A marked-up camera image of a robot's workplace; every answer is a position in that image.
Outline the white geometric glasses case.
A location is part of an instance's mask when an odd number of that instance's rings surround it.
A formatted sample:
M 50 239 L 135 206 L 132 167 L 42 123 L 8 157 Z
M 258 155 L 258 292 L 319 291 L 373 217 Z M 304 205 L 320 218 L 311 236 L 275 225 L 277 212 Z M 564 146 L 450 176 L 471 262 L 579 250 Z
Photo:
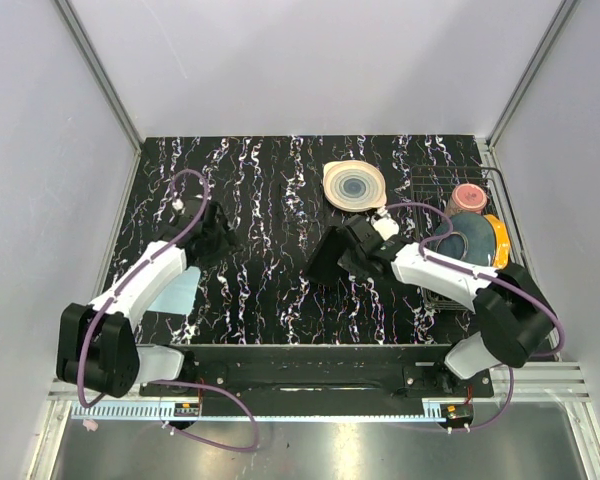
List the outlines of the white geometric glasses case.
M 394 222 L 394 219 L 387 210 L 379 209 L 374 214 L 374 222 Z

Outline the black rectangular glasses case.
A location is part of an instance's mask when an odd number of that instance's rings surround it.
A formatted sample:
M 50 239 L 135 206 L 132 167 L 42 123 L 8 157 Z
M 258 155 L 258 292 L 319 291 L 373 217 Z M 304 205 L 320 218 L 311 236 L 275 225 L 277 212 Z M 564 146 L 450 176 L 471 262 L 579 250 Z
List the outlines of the black rectangular glasses case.
M 346 273 L 339 265 L 346 249 L 340 228 L 329 226 L 303 268 L 304 277 L 314 284 L 334 288 Z

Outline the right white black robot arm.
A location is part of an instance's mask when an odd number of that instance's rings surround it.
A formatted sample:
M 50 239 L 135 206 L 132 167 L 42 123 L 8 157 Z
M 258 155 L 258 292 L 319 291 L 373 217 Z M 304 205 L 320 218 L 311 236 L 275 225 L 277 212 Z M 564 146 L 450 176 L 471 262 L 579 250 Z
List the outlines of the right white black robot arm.
M 469 264 L 440 255 L 423 242 L 411 242 L 395 230 L 383 235 L 378 226 L 356 215 L 338 229 L 343 269 L 421 287 L 476 317 L 478 332 L 452 346 L 434 371 L 435 387 L 443 395 L 460 394 L 483 370 L 523 367 L 559 329 L 557 316 L 520 265 L 510 263 L 498 270 Z

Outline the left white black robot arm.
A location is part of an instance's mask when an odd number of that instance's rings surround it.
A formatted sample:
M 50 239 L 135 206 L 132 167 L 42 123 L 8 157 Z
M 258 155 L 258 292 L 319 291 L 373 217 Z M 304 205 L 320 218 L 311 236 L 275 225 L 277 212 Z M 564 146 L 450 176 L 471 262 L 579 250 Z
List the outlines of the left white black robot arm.
M 178 200 L 164 224 L 129 270 L 86 305 L 69 304 L 61 314 L 56 376 L 101 395 L 120 398 L 132 386 L 154 381 L 176 396 L 195 386 L 196 372 L 182 351 L 136 343 L 134 332 L 149 310 L 189 313 L 166 302 L 174 289 L 238 247 L 227 216 L 216 201 Z

